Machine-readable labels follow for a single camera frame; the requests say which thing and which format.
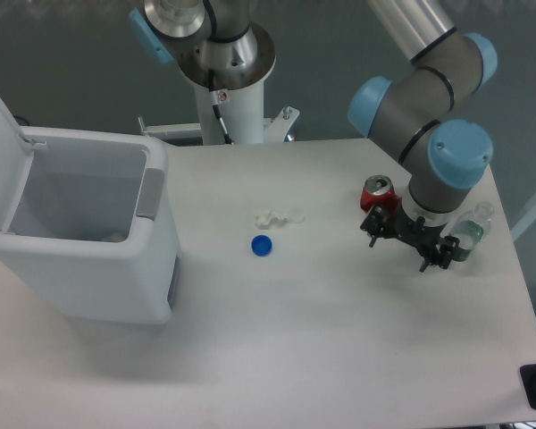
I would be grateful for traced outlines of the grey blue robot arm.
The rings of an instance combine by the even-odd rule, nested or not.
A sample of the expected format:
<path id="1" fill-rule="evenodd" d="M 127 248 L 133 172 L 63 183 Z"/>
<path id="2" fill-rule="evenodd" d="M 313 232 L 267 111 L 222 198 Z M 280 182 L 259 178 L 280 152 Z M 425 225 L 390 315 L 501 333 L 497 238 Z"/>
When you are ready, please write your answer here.
<path id="1" fill-rule="evenodd" d="M 436 1 L 373 1 L 371 9 L 413 66 L 404 80 L 369 79 L 353 96 L 348 120 L 409 172 L 402 197 L 362 196 L 361 228 L 372 240 L 415 248 L 424 266 L 447 268 L 460 239 L 448 218 L 480 181 L 493 156 L 479 125 L 446 114 L 495 73 L 498 58 L 485 37 L 456 29 Z M 275 64 L 270 35 L 246 1 L 145 1 L 129 15 L 145 50 L 178 64 L 192 84 L 202 140 L 208 145 L 266 143 L 264 80 Z"/>

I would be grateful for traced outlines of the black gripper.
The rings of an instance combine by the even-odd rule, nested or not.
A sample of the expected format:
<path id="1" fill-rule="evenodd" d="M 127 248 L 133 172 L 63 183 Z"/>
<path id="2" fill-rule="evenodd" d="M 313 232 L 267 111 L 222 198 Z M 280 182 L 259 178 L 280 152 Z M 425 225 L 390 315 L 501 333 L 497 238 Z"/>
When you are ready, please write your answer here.
<path id="1" fill-rule="evenodd" d="M 419 269 L 423 273 L 429 266 L 448 269 L 458 249 L 458 238 L 451 235 L 441 237 L 446 226 L 446 223 L 429 226 L 423 216 L 412 220 L 401 206 L 390 212 L 384 205 L 374 205 L 360 229 L 369 236 L 370 248 L 374 247 L 377 239 L 395 239 L 415 248 L 423 258 Z"/>

